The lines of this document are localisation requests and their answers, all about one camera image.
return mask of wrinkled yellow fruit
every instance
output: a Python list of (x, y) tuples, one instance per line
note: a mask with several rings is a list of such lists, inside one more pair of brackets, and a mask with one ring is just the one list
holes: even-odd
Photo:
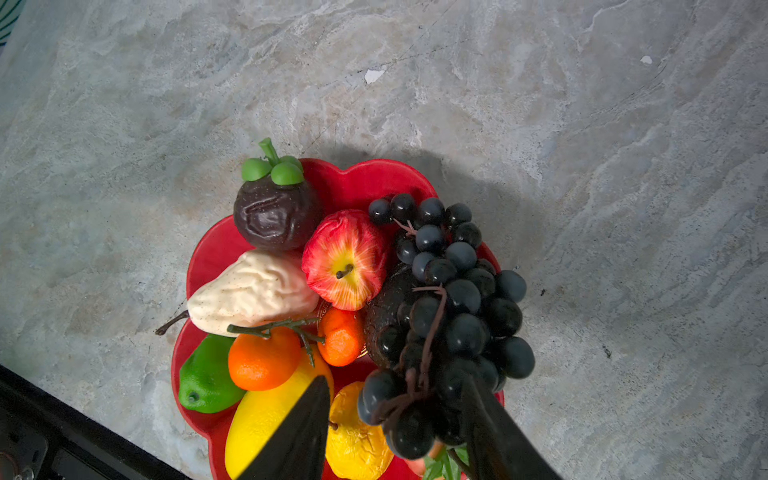
[(331, 404), (330, 421), (339, 428), (328, 429), (326, 460), (333, 473), (349, 480), (376, 480), (392, 462), (380, 426), (366, 425), (357, 415), (357, 397), (362, 382), (350, 383), (339, 391)]
[(262, 392), (246, 392), (232, 419), (224, 449), (224, 466), (231, 478), (237, 478), (266, 445), (288, 412), (316, 376), (328, 379), (329, 394), (333, 396), (333, 376), (316, 346), (312, 346), (315, 368), (302, 353), (299, 366), (279, 387)]

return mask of green fruit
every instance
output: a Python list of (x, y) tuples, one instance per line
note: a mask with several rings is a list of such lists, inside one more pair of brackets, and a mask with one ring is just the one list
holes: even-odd
[(304, 172), (304, 166), (301, 164), (299, 159), (294, 157), (293, 155), (285, 155), (283, 157), (280, 157), (280, 163), (283, 163), (283, 162), (294, 164), (302, 171), (302, 173)]
[(266, 160), (260, 158), (249, 158), (243, 162), (242, 174), (246, 182), (255, 182), (270, 174), (272, 165)]
[(293, 163), (283, 162), (272, 167), (272, 181), (275, 185), (295, 185), (304, 181), (304, 174)]
[(230, 408), (245, 395), (230, 378), (227, 357), (235, 341), (228, 336), (208, 335), (181, 366), (179, 403), (185, 409), (216, 413)]

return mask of red tray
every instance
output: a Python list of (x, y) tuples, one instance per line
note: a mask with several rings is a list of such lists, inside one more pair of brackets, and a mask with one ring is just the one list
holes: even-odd
[[(304, 177), (317, 190), (326, 214), (347, 208), (367, 211), (368, 205), (373, 200), (403, 192), (413, 195), (417, 202), (429, 197), (437, 197), (435, 189), (418, 170), (398, 161), (370, 160), (348, 170), (340, 170), (333, 164), (314, 158), (304, 158), (301, 161), (304, 166)], [(387, 234), (393, 235), (395, 231), (396, 229), (387, 230)], [(187, 298), (192, 296), (198, 288), (219, 276), (243, 252), (251, 249), (253, 247), (237, 231), (231, 216), (213, 225), (192, 253), (187, 270)], [(498, 262), (484, 243), (478, 249), (478, 255), (490, 260), (496, 270), (499, 270)], [(185, 409), (178, 399), (179, 370), (205, 336), (206, 333), (198, 329), (190, 320), (184, 324), (176, 339), (173, 358), (170, 361), (170, 381), (181, 416), (195, 432), (208, 441), (208, 458), (214, 480), (230, 480), (224, 468), (224, 446), (227, 444), (227, 433), (237, 405), (223, 412), (206, 414)], [(351, 382), (364, 380), (375, 367), (368, 356), (343, 368), (331, 367), (336, 391), (338, 392)], [(503, 393), (498, 393), (496, 396), (504, 405)], [(403, 460), (395, 457), (381, 480), (418, 480), (418, 478)], [(323, 480), (337, 479), (338, 477), (333, 474), (326, 462)]]

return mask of countertop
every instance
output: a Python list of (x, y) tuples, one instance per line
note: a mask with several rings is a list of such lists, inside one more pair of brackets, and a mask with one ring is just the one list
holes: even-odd
[(153, 331), (270, 136), (405, 161), (472, 207), (529, 285), (538, 364), (508, 411), (565, 478), (764, 480), (767, 18), (764, 0), (28, 0), (0, 55), (0, 362), (209, 478), (170, 389), (180, 325)]

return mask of black pointed object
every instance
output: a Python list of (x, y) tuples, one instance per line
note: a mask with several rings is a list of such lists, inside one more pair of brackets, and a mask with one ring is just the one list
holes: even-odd
[(472, 480), (562, 480), (487, 388), (466, 377), (462, 436)]
[(321, 375), (310, 383), (237, 480), (320, 480), (330, 411), (328, 381)]

